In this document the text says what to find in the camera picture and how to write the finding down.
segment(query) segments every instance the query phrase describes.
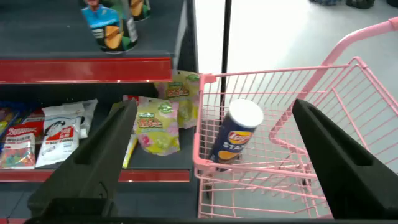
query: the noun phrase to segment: pink basket handle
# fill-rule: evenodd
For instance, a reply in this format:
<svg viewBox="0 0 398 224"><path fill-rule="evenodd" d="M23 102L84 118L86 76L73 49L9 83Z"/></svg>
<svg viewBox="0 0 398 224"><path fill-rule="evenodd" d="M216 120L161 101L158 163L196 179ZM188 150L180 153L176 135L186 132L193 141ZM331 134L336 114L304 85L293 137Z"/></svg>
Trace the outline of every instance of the pink basket handle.
<svg viewBox="0 0 398 224"><path fill-rule="evenodd" d="M398 17L391 18L386 22L382 22L373 26L369 26L357 31L354 31L343 37L330 52L327 58L322 62L322 65L333 65L337 58L343 51L351 44L358 40L363 40L376 35L385 34L391 31L398 30Z"/></svg>
<svg viewBox="0 0 398 224"><path fill-rule="evenodd" d="M391 31L398 30L398 17L389 19L387 22L382 22L373 26L369 26L357 31L354 31L344 38L342 38L335 46L335 48L330 52L327 58L322 62L322 66L333 65L337 58L343 53L343 51L355 43L358 40L363 40L369 37L374 37L376 35L385 34ZM319 68L313 76L309 79L308 83L303 87L301 93L299 93L296 98L305 99L308 95L308 92L312 90L312 88L319 82L322 76L326 73L327 68ZM275 126L269 132L268 138L274 144L281 145L286 142L278 142L275 137L278 133L279 129L283 127L284 123L290 118L292 115L293 103L286 109L285 113L279 118L278 122L276 122Z"/></svg>

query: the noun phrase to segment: shopping basket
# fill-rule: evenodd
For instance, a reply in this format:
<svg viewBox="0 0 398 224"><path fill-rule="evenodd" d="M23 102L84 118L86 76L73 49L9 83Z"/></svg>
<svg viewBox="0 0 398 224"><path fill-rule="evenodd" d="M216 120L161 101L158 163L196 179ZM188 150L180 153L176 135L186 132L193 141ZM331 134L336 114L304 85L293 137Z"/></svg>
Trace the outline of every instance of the shopping basket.
<svg viewBox="0 0 398 224"><path fill-rule="evenodd" d="M398 17L353 32L317 67L203 75L193 148L198 216L332 217L292 116L296 98L315 105L398 173L396 100L359 57L334 65L353 42L394 30ZM226 77L224 92L221 77ZM209 151L229 104L238 98L257 103L264 121L233 164L214 163Z"/></svg>

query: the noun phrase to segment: shopping cart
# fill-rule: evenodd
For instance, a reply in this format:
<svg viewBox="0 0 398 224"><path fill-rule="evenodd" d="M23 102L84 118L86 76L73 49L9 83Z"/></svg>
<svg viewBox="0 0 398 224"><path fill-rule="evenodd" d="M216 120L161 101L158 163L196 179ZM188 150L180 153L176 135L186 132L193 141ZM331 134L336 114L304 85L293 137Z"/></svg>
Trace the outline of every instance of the shopping cart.
<svg viewBox="0 0 398 224"><path fill-rule="evenodd" d="M334 65L353 42L394 30L398 17L353 32L317 67L203 75L193 148L199 218L333 218L292 116L296 98L315 105L398 173L396 100L359 57ZM229 104L238 98L257 103L264 121L233 164L214 163L208 154Z"/></svg>

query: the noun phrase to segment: green snack bag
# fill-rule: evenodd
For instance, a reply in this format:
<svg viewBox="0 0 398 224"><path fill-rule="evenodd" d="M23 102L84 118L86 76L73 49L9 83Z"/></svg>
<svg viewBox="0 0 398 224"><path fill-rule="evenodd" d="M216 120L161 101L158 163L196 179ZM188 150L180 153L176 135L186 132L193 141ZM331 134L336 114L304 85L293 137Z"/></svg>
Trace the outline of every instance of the green snack bag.
<svg viewBox="0 0 398 224"><path fill-rule="evenodd" d="M178 102L140 96L134 131L145 151L167 156L180 150Z"/></svg>
<svg viewBox="0 0 398 224"><path fill-rule="evenodd" d="M178 126L196 125L199 107L200 77L197 73L178 71L171 83L155 83L159 98L179 102Z"/></svg>

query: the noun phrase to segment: lay's logo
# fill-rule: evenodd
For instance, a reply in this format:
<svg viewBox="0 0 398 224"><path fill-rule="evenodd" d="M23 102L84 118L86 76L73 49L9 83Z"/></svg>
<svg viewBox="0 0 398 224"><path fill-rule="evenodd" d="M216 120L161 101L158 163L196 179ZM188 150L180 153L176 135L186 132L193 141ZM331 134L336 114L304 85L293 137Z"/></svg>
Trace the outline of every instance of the lay's logo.
<svg viewBox="0 0 398 224"><path fill-rule="evenodd" d="M253 135L250 131L231 131L228 134L228 139L232 144L245 144Z"/></svg>

